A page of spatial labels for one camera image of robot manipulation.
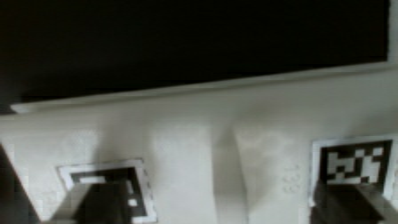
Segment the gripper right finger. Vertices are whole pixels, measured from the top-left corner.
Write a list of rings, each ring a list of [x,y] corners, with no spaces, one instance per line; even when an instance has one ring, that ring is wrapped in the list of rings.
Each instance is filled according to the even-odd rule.
[[[373,184],[316,184],[311,224],[398,224],[392,207]]]

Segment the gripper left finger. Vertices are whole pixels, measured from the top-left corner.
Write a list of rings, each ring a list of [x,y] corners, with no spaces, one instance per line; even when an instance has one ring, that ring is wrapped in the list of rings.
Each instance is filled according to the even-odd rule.
[[[76,184],[51,216],[51,224],[135,224],[126,181]]]

